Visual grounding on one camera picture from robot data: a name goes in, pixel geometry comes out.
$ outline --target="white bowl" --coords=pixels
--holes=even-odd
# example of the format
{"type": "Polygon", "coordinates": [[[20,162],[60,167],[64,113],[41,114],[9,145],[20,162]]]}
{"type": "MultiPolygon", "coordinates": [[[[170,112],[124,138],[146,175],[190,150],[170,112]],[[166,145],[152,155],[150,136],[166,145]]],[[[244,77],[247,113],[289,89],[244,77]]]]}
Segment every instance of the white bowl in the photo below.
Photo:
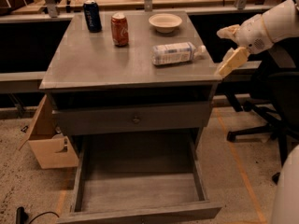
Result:
{"type": "Polygon", "coordinates": [[[149,23],[160,33],[171,33],[182,23],[182,19],[176,15],[160,13],[149,18],[149,23]]]}

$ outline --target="concrete floor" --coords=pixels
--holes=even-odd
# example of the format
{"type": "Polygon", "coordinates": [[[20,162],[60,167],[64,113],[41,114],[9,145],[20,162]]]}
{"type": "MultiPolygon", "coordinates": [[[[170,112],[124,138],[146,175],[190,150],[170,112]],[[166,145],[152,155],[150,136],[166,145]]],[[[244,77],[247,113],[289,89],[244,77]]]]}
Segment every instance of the concrete floor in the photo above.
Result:
{"type": "MultiPolygon", "coordinates": [[[[14,110],[0,109],[1,224],[15,223],[20,206],[29,220],[43,212],[69,212],[76,169],[42,170],[28,145],[18,150],[24,136],[21,128],[30,124],[34,112],[27,111],[19,119],[14,110]]],[[[226,141],[229,130],[262,124],[264,121],[252,112],[235,113],[231,107],[213,109],[197,152],[206,193],[211,201],[222,203],[222,209],[212,220],[193,223],[269,223],[276,191],[271,176],[280,170],[277,141],[269,140],[268,134],[226,141]]],[[[46,214],[33,223],[51,224],[56,219],[46,214]]]]}

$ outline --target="cabinet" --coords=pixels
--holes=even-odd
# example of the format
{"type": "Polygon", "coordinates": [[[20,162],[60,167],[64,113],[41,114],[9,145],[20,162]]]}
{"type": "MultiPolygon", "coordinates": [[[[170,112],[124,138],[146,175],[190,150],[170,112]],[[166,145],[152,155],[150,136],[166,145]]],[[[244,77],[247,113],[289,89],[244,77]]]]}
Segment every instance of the cabinet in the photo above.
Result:
{"type": "Polygon", "coordinates": [[[81,137],[71,213],[58,223],[172,223],[213,218],[196,147],[221,77],[208,53],[155,67],[151,47],[202,45],[184,12],[171,34],[150,27],[153,13],[126,12],[130,43],[113,45],[111,13],[90,34],[76,14],[42,81],[64,135],[81,137]]]}

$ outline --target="soda can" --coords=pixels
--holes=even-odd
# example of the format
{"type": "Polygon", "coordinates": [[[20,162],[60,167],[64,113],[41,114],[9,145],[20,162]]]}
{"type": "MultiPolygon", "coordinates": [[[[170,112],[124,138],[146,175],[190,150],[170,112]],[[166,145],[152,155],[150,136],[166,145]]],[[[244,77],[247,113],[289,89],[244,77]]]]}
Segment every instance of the soda can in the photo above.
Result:
{"type": "Polygon", "coordinates": [[[129,43],[128,22],[123,13],[117,12],[111,17],[112,39],[116,46],[129,43]]]}
{"type": "Polygon", "coordinates": [[[97,33],[102,30],[102,23],[99,14],[99,6],[94,0],[84,2],[84,15],[88,30],[91,33],[97,33]]]}

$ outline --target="white robotic arm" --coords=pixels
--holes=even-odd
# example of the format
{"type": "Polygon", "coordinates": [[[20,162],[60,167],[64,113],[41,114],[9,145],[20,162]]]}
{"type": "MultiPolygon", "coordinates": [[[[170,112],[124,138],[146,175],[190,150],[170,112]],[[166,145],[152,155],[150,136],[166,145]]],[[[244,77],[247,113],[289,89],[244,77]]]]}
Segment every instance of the white robotic arm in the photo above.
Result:
{"type": "Polygon", "coordinates": [[[265,13],[244,21],[241,25],[220,29],[217,35],[220,38],[232,39],[238,45],[238,49],[230,49],[227,52],[218,69],[218,73],[226,77],[232,70],[246,62],[250,54],[270,49],[285,38],[299,36],[297,4],[292,0],[286,0],[265,13]]]}

